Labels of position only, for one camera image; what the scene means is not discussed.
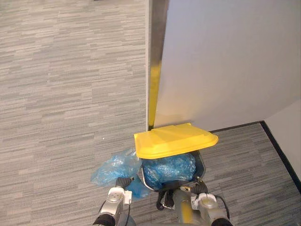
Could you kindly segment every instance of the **yellow lid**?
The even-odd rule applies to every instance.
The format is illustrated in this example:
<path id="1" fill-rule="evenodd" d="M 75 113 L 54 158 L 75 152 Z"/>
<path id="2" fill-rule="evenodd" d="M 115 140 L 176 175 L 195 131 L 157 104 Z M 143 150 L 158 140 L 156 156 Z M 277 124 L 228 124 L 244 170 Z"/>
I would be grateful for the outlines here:
<path id="1" fill-rule="evenodd" d="M 136 155 L 143 159 L 157 159 L 211 147 L 218 137 L 210 132 L 185 123 L 164 126 L 136 133 Z"/>

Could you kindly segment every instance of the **white wall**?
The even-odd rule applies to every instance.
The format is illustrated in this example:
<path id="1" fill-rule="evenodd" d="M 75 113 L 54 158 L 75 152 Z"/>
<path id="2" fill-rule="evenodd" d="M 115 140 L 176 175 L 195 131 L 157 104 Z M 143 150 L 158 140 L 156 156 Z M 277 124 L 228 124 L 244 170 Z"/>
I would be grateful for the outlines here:
<path id="1" fill-rule="evenodd" d="M 170 0 L 155 126 L 214 130 L 300 98 L 300 0 Z"/>
<path id="2" fill-rule="evenodd" d="M 268 117 L 265 122 L 301 179 L 301 100 Z"/>

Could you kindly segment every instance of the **striped carpet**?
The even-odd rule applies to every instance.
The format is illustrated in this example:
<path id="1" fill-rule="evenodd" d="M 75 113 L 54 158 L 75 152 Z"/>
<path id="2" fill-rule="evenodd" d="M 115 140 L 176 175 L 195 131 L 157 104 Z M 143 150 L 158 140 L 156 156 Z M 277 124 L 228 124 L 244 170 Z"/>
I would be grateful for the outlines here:
<path id="1" fill-rule="evenodd" d="M 109 188 L 90 183 L 145 129 L 143 0 L 0 1 L 0 225 L 87 226 Z M 260 124 L 220 131 L 204 181 L 237 226 L 296 226 L 300 194 Z M 142 222 L 175 222 L 156 193 Z"/>

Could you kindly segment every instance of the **robotic hand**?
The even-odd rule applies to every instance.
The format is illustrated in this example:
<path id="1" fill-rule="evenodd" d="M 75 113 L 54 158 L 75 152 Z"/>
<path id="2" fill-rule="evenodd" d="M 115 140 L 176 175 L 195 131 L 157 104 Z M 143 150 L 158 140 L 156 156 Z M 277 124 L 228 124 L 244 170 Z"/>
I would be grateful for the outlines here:
<path id="1" fill-rule="evenodd" d="M 132 192 L 125 191 L 134 178 L 118 178 L 116 186 L 109 190 L 106 201 L 99 209 L 99 216 L 93 225 L 99 226 L 136 226 L 130 217 Z M 181 186 L 162 198 L 164 207 L 177 212 L 178 223 L 169 226 L 233 226 L 229 221 L 228 207 L 220 196 L 209 194 L 203 181 L 193 182 L 190 186 Z M 219 208 L 216 198 L 221 198 L 227 215 Z M 128 204 L 128 214 L 121 214 L 124 205 Z M 146 223 L 144 226 L 162 224 Z"/>
<path id="2" fill-rule="evenodd" d="M 134 178 L 117 178 L 115 187 L 109 190 L 107 199 L 103 202 L 99 209 L 99 216 L 93 225 L 99 226 L 119 226 L 120 222 L 124 222 L 122 226 L 126 226 L 129 220 L 130 203 L 132 200 L 132 192 L 125 191 L 124 188 L 130 185 Z M 121 215 L 123 207 L 128 204 L 128 215 Z"/>

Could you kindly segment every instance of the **garbage bag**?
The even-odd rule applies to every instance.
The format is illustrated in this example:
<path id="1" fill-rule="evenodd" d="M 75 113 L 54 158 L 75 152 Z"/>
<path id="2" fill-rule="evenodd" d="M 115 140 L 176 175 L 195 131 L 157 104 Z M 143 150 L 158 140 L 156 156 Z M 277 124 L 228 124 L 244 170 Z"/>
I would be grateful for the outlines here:
<path id="1" fill-rule="evenodd" d="M 143 159 L 146 184 L 155 190 L 163 188 L 162 183 L 174 180 L 191 181 L 196 170 L 195 158 L 190 153 L 159 159 Z"/>
<path id="2" fill-rule="evenodd" d="M 116 153 L 91 176 L 91 182 L 99 186 L 115 186 L 118 177 L 133 177 L 141 167 L 141 159 L 133 148 Z"/>
<path id="3" fill-rule="evenodd" d="M 142 160 L 136 156 L 133 148 L 126 149 L 114 154 L 108 161 L 104 162 L 91 176 L 91 182 L 98 186 L 115 186 L 118 177 L 134 177 L 134 181 L 126 187 L 132 191 L 132 199 L 138 200 L 146 197 L 150 191 L 141 182 L 137 173 L 141 167 Z"/>
<path id="4" fill-rule="evenodd" d="M 136 201 L 139 199 L 143 199 L 150 194 L 150 189 L 148 189 L 144 184 L 141 182 L 138 175 L 134 176 L 134 180 L 131 182 L 129 186 L 126 187 L 126 190 L 132 192 L 132 200 Z"/>

